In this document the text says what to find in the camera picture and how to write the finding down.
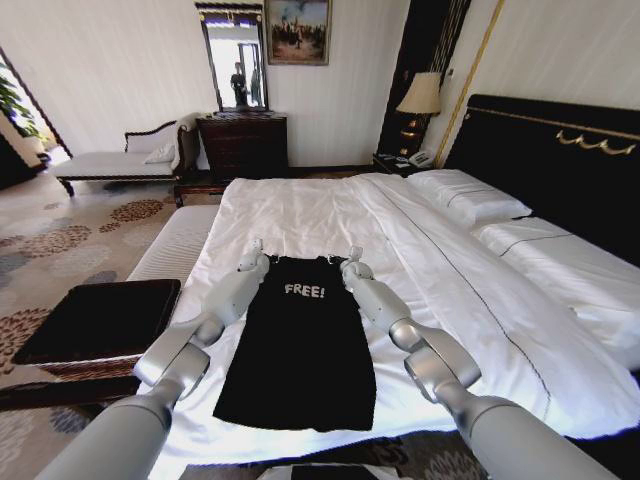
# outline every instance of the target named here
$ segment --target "chaise lounge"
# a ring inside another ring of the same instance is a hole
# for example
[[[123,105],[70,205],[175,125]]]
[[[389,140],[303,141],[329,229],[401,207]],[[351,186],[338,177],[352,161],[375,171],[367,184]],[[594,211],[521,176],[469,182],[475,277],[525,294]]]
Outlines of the chaise lounge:
[[[200,140],[195,118],[187,115],[147,132],[126,132],[124,152],[89,152],[51,168],[74,195],[71,181],[178,180],[195,166]]]

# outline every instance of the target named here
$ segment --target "mirror frame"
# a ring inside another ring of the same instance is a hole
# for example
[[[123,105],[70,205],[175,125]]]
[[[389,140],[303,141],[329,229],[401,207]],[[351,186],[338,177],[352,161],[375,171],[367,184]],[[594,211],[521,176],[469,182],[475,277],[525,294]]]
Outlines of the mirror frame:
[[[198,16],[200,18],[200,26],[204,35],[205,45],[207,48],[207,56],[209,57],[209,68],[211,69],[211,78],[213,79],[213,87],[216,91],[216,100],[218,102],[219,112],[269,112],[269,87],[267,83],[267,69],[265,68],[265,43],[264,33],[262,30],[262,19],[264,18],[264,6],[261,3],[222,3],[222,2],[195,2]],[[229,9],[229,10],[260,10],[262,13],[258,15],[256,26],[258,28],[258,42],[260,42],[261,58],[260,73],[264,83],[264,106],[262,107],[225,107],[222,105],[222,96],[218,88],[218,77],[216,75],[216,67],[213,63],[213,55],[211,54],[211,44],[209,43],[209,31],[205,16],[201,10],[207,9]]]

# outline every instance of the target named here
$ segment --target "table lamp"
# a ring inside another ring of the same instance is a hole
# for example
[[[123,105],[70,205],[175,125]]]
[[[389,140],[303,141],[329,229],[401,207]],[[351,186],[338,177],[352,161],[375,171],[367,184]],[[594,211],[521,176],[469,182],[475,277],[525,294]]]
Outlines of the table lamp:
[[[400,155],[407,156],[415,153],[422,143],[426,126],[424,114],[438,113],[440,111],[440,73],[416,73],[409,91],[396,110],[416,115],[400,131],[403,144],[400,149]]]

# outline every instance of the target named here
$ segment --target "picture frame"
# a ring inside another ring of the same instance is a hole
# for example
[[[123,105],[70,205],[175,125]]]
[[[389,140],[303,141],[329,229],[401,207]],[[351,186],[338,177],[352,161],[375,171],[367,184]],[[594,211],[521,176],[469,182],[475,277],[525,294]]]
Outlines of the picture frame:
[[[328,65],[332,0],[265,0],[269,65]]]

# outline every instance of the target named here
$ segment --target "floral rug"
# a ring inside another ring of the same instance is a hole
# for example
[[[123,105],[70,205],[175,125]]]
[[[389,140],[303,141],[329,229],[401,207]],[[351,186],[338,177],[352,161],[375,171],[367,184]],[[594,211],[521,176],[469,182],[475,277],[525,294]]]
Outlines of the floral rug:
[[[52,380],[35,367],[12,365],[13,354],[75,285],[126,280],[175,212],[168,183],[75,182],[74,188],[69,198],[45,172],[0,191],[0,387]],[[185,205],[218,202],[185,198]],[[66,408],[0,412],[0,479],[35,477],[87,424]],[[486,478],[455,433],[379,439],[299,461],[387,465],[412,478]],[[252,479],[267,466],[194,466],[182,478]]]

